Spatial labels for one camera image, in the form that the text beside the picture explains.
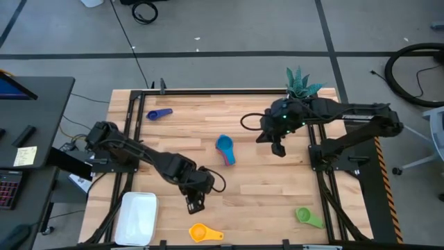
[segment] gray floor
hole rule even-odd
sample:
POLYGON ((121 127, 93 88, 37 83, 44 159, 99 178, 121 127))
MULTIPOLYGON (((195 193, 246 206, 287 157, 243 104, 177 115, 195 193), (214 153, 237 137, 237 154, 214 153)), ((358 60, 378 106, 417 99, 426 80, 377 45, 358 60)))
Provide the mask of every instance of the gray floor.
MULTIPOLYGON (((321 0, 336 51, 396 51, 419 42, 442 42, 444 32, 429 29, 444 19, 444 2, 434 0, 321 0)), ((0 32, 20 0, 0 1, 0 32)), ((116 2, 117 12, 136 52, 192 51, 327 51, 316 4, 310 0, 170 0, 156 3, 159 19, 149 26, 134 22, 128 6, 116 2)), ((28 0, 2 54, 130 53, 111 5, 85 8, 79 0, 28 0)), ((401 120, 429 135, 422 108, 395 96, 384 81, 387 58, 338 58, 350 102, 391 103, 401 120)), ((264 56, 206 58, 141 58, 148 82, 163 77, 169 88, 283 87, 285 68, 302 67, 312 83, 336 87, 328 57, 264 56)), ((406 90, 418 93, 415 73, 435 65, 430 58, 402 58, 393 69, 406 90)), ((0 60, 0 68, 22 76, 73 76, 74 93, 109 100, 113 89, 144 88, 134 59, 0 60)), ((421 74, 425 98, 442 99, 442 69, 421 74)), ((65 115, 87 126, 105 119, 106 104, 69 100, 65 115)), ((87 130, 66 120, 69 134, 87 130)), ((67 138, 58 134, 54 145, 67 138)), ((383 139, 387 167, 397 167, 432 153, 408 131, 383 139)), ((391 186, 404 241, 444 246, 442 164, 434 162, 392 176, 391 186)), ((61 204, 53 215, 81 210, 85 204, 61 204)), ((74 245, 82 213, 54 219, 56 232, 38 236, 35 249, 74 245)))

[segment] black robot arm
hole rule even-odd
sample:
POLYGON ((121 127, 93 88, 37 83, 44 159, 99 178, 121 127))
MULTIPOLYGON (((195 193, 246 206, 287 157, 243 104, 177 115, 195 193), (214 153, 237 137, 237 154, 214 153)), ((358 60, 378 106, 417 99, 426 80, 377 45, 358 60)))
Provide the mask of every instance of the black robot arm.
POLYGON ((85 139, 87 150, 106 150, 113 160, 122 165, 130 163, 136 157, 154 166, 167 182, 178 185, 186 196, 190 214, 205 208, 205 194, 209 194, 214 177, 208 169, 196 169, 196 163, 179 153, 158 152, 139 142, 129 139, 112 122, 97 122, 85 139))
POLYGON ((336 119, 360 120, 367 124, 340 138, 323 140, 323 160, 334 160, 344 149, 375 136, 396 136, 403 129, 398 115, 388 104, 344 104, 326 98, 278 99, 260 119, 262 133, 256 142, 271 142, 273 153, 284 157, 285 148, 280 142, 285 135, 305 124, 326 124, 336 119))

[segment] yellow sticky note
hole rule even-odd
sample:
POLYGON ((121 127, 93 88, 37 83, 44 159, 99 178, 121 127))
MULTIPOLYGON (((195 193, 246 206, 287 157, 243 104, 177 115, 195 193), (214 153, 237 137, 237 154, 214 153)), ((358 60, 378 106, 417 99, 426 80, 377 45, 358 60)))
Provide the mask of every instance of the yellow sticky note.
POLYGON ((21 167, 34 164, 37 147, 19 148, 14 160, 14 167, 21 167))

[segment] wooden tabletop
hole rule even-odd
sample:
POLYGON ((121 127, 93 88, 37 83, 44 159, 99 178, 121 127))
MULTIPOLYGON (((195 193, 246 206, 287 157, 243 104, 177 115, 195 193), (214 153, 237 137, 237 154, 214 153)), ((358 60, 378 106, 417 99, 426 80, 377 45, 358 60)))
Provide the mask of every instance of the wooden tabletop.
MULTIPOLYGON (((129 94, 130 90, 114 90, 108 111, 107 120, 117 124, 121 131, 129 94)), ((334 88, 323 88, 319 96, 337 101, 334 88)), ((247 131, 239 123, 243 115, 263 113, 280 97, 206 94, 146 98, 144 113, 161 108, 172 108, 174 113, 156 122, 144 117, 140 135, 143 143, 158 151, 181 153, 198 166, 204 165, 222 174, 227 182, 224 192, 211 192, 206 196, 203 211, 189 215, 178 187, 168 184, 153 167, 141 162, 133 191, 156 194, 160 205, 152 245, 158 245, 160 240, 167 240, 167 244, 195 244, 188 234, 195 223, 204 223, 225 234, 221 242, 199 244, 281 244, 282 239, 289 239, 291 244, 328 243, 325 229, 301 224, 295 218, 295 209, 301 206, 323 217, 316 175, 310 167, 307 129, 300 128, 284 139, 287 156, 280 158, 271 153, 269 143, 255 143, 258 131, 247 131), (229 135, 234 141, 234 166, 226 167, 214 148, 220 134, 229 135)), ((135 114, 130 133, 134 133, 135 114)), ((258 117, 251 117, 245 123, 258 127, 258 121, 258 117)), ((329 138, 345 134, 342 121, 327 124, 325 129, 329 138)), ((220 189, 221 180, 217 176, 215 179, 215 188, 220 189)), ((343 209, 361 232, 371 238, 358 180, 336 172, 336 182, 343 209)), ((109 211, 113 183, 114 174, 107 174, 91 190, 79 242, 93 234, 109 211)), ((332 220, 339 239, 334 212, 332 220)))

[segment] white plate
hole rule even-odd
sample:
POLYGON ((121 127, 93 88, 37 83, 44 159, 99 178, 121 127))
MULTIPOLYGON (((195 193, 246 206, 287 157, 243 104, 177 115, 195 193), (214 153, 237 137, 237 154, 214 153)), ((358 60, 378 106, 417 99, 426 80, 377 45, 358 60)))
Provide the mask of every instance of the white plate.
POLYGON ((159 201, 153 193, 123 196, 114 239, 122 246, 146 246, 154 238, 159 201))

